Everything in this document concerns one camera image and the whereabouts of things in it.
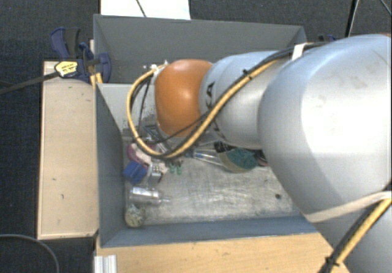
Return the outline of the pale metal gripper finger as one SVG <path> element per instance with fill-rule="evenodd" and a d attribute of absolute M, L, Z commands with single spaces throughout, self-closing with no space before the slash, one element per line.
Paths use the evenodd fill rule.
<path fill-rule="evenodd" d="M 160 171 L 160 166 L 156 164 L 151 164 L 149 166 L 148 185 L 157 185 L 161 179 L 162 172 Z"/>

